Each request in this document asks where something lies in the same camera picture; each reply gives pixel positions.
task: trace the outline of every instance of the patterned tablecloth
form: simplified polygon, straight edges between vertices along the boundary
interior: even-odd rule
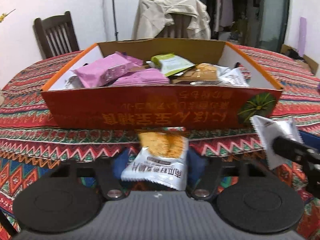
[[[295,117],[299,129],[320,136],[319,80],[290,58],[261,49],[239,48],[265,67],[284,87],[274,110],[275,120]],[[3,89],[0,108],[0,210],[17,227],[12,201],[28,185],[68,158],[90,162],[100,155],[113,156],[124,147],[137,153],[139,143],[132,131],[64,130],[57,127],[40,95],[40,88],[78,52],[31,65],[17,74]],[[264,159],[258,136],[252,129],[193,130],[190,146],[207,156],[231,161],[243,157]],[[279,178],[294,187],[305,201],[298,232],[305,238],[320,239],[320,201],[304,190],[306,177],[295,163],[277,168]],[[82,178],[93,187],[94,180]],[[234,184],[223,179],[220,191]],[[9,238],[0,226],[0,239]]]

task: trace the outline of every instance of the wooden chair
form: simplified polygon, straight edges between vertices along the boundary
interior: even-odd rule
[[[69,11],[44,20],[35,19],[34,29],[46,58],[79,50]]]

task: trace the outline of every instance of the tablecloth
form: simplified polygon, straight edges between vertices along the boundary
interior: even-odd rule
[[[294,117],[300,130],[320,135],[319,80],[290,58],[262,49],[238,46],[284,87],[273,118]],[[64,130],[57,127],[40,89],[63,65],[79,52],[37,62],[18,73],[3,89],[5,101],[0,108],[0,210],[15,228],[12,202],[16,195],[39,179],[60,161],[73,158],[90,162],[101,155],[113,156],[124,147],[137,154],[139,143],[133,131]],[[243,157],[265,159],[253,129],[192,130],[190,146],[206,156],[220,156],[227,161]],[[305,202],[305,212],[297,228],[309,239],[320,239],[320,201],[304,190],[306,177],[300,166],[288,162],[275,172],[294,187]],[[81,178],[93,187],[94,180]],[[219,191],[236,183],[237,178],[223,179]],[[0,239],[9,239],[0,226]]]

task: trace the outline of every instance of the black round pad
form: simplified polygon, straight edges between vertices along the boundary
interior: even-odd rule
[[[224,220],[240,230],[274,234],[294,227],[303,215],[304,204],[284,182],[259,177],[223,190],[217,208]]]
[[[100,206],[91,188],[68,178],[42,178],[17,196],[13,213],[30,230],[62,233],[92,220]]]

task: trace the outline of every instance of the white and brown snack wrapper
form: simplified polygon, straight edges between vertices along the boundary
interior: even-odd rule
[[[262,147],[266,151],[270,170],[287,162],[286,158],[275,154],[273,151],[272,143],[276,137],[283,136],[293,141],[303,143],[293,118],[287,121],[273,121],[272,119],[255,115],[250,118],[250,121],[260,138]]]
[[[188,139],[170,131],[142,132],[138,136],[142,149],[124,169],[121,179],[147,180],[176,190],[185,190]]]

